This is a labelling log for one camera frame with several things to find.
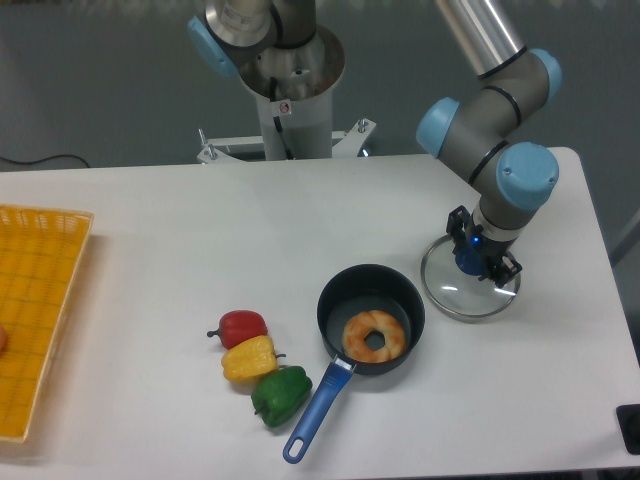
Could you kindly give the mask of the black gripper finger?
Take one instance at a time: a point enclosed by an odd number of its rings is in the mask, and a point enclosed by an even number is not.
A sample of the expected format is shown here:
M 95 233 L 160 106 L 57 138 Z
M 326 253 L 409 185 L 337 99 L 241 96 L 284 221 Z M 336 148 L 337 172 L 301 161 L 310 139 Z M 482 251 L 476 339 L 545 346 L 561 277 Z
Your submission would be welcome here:
M 510 252 L 496 257 L 492 266 L 492 281 L 498 288 L 504 287 L 522 271 L 522 265 Z
M 478 279 L 480 281 L 489 280 L 494 282 L 496 279 L 496 258 L 493 256 L 482 257 L 482 270 Z

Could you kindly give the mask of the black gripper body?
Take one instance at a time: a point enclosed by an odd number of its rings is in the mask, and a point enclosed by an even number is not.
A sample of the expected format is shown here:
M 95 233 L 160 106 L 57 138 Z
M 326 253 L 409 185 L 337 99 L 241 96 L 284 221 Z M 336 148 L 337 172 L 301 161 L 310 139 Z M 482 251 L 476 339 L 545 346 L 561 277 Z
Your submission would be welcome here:
M 467 225 L 469 247 L 484 259 L 514 259 L 511 247 L 518 239 L 517 230 L 504 230 L 492 224 L 470 222 Z

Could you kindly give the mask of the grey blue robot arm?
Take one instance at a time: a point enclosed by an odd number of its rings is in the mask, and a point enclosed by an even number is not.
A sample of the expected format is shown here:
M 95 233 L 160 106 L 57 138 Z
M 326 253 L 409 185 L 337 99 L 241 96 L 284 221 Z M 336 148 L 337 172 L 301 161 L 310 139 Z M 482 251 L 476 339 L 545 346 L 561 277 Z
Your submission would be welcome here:
M 545 147 L 509 135 L 557 93 L 557 60 L 521 40 L 497 1 L 441 1 L 438 9 L 482 83 L 470 101 L 437 101 L 416 130 L 419 145 L 479 193 L 454 210 L 446 231 L 458 268 L 503 286 L 521 266 L 511 246 L 558 180 Z M 253 94 L 270 160 L 327 158 L 341 43 L 312 1 L 211 1 L 187 25 L 204 62 L 238 76 Z

